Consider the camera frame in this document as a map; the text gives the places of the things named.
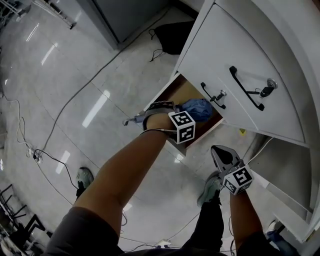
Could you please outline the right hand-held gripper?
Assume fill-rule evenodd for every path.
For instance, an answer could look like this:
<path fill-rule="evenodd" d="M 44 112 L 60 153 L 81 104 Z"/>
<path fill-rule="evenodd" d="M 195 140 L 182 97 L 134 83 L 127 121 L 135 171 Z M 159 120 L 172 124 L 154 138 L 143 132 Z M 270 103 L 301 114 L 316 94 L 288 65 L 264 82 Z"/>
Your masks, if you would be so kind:
<path fill-rule="evenodd" d="M 219 171 L 218 176 L 222 180 L 222 185 L 231 194 L 238 195 L 251 185 L 254 180 L 252 170 L 234 149 L 223 145 L 213 145 L 211 156 Z"/>

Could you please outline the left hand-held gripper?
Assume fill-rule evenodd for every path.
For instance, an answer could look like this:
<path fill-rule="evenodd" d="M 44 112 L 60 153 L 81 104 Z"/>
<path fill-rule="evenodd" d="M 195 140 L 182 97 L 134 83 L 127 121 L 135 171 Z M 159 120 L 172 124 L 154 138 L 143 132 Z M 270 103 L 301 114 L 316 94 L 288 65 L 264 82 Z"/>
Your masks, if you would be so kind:
<path fill-rule="evenodd" d="M 149 105 L 142 115 L 143 131 L 146 132 L 147 121 L 150 116 L 166 114 L 174 129 L 153 128 L 152 130 L 161 131 L 168 134 L 168 137 L 176 144 L 183 144 L 195 138 L 196 122 L 186 110 L 180 110 L 173 101 L 158 101 Z"/>

